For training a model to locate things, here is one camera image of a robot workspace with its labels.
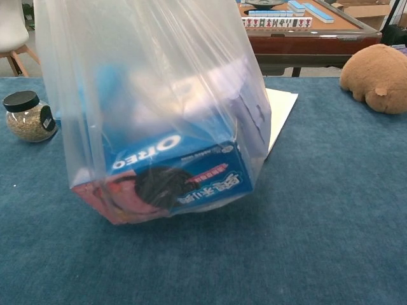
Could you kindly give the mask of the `chair with wooden legs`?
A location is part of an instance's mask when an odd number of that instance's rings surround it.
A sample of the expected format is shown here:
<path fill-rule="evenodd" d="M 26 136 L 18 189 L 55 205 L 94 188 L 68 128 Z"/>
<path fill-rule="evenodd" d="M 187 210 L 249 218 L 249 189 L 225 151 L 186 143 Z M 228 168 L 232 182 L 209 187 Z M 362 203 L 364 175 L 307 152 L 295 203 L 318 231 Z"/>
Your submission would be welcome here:
<path fill-rule="evenodd" d="M 19 57 L 21 53 L 40 64 L 37 55 L 27 46 L 28 39 L 21 0 L 0 0 L 0 59 L 7 59 L 14 76 L 29 77 Z"/>

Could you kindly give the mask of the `blue table mat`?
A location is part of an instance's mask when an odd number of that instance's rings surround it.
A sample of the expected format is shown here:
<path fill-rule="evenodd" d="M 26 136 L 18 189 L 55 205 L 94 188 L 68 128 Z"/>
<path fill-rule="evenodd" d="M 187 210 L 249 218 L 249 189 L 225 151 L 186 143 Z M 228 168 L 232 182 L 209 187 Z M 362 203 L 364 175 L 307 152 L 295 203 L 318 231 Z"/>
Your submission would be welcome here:
<path fill-rule="evenodd" d="M 298 99 L 255 191 L 114 226 L 70 189 L 60 135 L 28 144 L 0 78 L 0 305 L 407 305 L 407 114 L 335 78 L 268 78 Z"/>

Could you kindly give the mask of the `brown mahjong table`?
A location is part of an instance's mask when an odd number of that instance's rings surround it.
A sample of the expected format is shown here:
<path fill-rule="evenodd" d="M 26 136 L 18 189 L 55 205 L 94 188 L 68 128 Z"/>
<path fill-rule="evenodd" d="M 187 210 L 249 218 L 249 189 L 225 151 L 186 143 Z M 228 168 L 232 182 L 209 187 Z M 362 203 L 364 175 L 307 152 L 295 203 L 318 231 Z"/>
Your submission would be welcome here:
<path fill-rule="evenodd" d="M 382 33 L 324 0 L 282 0 L 270 5 L 261 0 L 238 2 L 241 17 L 312 17 L 310 28 L 245 28 L 264 75 L 280 76 L 287 68 L 293 76 L 306 67 L 341 68 L 359 50 L 378 44 Z"/>

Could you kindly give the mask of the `cardboard box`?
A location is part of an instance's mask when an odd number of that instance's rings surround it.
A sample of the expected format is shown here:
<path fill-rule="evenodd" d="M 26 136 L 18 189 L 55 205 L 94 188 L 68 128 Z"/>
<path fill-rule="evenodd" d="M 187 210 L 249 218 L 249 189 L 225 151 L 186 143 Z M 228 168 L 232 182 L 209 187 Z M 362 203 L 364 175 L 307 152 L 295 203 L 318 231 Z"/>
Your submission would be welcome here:
<path fill-rule="evenodd" d="M 355 18 L 386 16 L 391 11 L 390 0 L 336 0 L 336 7 Z"/>

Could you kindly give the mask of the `clear plastic bag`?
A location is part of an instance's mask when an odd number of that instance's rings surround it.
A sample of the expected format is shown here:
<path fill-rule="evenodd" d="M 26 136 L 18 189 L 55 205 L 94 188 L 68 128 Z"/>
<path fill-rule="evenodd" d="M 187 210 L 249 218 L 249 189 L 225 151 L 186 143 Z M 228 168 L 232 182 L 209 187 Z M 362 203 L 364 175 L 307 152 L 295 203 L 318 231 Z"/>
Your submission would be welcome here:
<path fill-rule="evenodd" d="M 234 0 L 34 0 L 36 48 L 60 123 L 69 186 L 81 168 L 101 178 L 104 146 L 117 150 L 176 133 L 237 142 L 254 186 L 266 158 L 252 158 L 233 113 L 241 89 L 265 83 Z M 99 66 L 120 65 L 137 98 L 133 128 L 103 129 Z"/>

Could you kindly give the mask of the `blue Oreo cookie box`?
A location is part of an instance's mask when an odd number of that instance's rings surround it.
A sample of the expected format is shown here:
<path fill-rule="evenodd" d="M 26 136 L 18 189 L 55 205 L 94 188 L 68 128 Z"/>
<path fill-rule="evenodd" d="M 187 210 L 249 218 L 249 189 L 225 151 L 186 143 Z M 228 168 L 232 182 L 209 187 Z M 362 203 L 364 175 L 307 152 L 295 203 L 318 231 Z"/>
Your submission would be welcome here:
<path fill-rule="evenodd" d="M 254 189 L 247 153 L 228 137 L 221 140 L 172 132 L 117 150 L 105 145 L 104 176 L 81 168 L 72 190 L 113 224 L 221 207 Z"/>

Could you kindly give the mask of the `glass jar black lid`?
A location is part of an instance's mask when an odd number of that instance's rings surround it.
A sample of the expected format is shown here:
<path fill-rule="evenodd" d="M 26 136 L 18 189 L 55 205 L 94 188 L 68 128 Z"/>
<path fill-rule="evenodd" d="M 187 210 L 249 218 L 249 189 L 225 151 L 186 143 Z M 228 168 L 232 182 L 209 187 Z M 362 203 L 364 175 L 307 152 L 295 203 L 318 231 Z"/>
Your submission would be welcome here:
<path fill-rule="evenodd" d="M 17 91 L 4 98 L 9 130 L 26 142 L 42 142 L 57 132 L 50 106 L 31 90 Z"/>

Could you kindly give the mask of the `white blue paper package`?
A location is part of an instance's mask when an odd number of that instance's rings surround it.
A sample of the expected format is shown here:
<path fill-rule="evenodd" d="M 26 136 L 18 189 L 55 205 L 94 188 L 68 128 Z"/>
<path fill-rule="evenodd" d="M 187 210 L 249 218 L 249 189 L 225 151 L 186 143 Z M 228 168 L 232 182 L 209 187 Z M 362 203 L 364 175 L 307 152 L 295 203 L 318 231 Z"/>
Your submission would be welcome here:
<path fill-rule="evenodd" d="M 265 90 L 241 89 L 233 101 L 250 157 L 266 158 L 271 135 L 271 107 Z"/>

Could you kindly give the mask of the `brown plush toy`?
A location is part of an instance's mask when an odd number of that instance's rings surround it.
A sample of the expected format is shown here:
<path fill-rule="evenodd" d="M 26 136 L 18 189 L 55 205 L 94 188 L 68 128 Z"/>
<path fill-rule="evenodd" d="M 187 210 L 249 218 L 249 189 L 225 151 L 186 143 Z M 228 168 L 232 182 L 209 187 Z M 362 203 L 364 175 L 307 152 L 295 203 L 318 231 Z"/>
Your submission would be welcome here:
<path fill-rule="evenodd" d="M 384 44 L 364 48 L 343 66 L 340 87 L 376 112 L 407 113 L 407 56 Z"/>

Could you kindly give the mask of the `small blue carton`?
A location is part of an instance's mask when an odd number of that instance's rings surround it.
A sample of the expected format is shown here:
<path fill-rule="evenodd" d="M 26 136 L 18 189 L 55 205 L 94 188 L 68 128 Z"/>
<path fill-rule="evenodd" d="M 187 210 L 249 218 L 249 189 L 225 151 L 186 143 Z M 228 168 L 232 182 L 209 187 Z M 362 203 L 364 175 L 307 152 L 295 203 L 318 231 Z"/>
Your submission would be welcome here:
<path fill-rule="evenodd" d="M 107 64 L 99 66 L 95 76 L 103 129 L 113 132 L 131 130 L 137 98 L 128 71 L 120 65 Z"/>

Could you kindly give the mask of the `cream paper sheets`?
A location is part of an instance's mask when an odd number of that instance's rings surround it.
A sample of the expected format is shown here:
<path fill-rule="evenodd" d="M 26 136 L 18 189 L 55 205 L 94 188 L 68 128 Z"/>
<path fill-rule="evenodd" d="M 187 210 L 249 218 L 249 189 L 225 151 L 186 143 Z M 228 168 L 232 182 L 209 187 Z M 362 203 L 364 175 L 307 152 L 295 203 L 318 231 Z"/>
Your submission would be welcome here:
<path fill-rule="evenodd" d="M 274 143 L 276 142 L 288 116 L 291 113 L 292 108 L 294 107 L 294 104 L 297 101 L 298 94 L 269 88 L 266 89 L 266 94 L 268 96 L 272 112 L 270 143 L 268 146 L 267 155 L 268 158 Z"/>

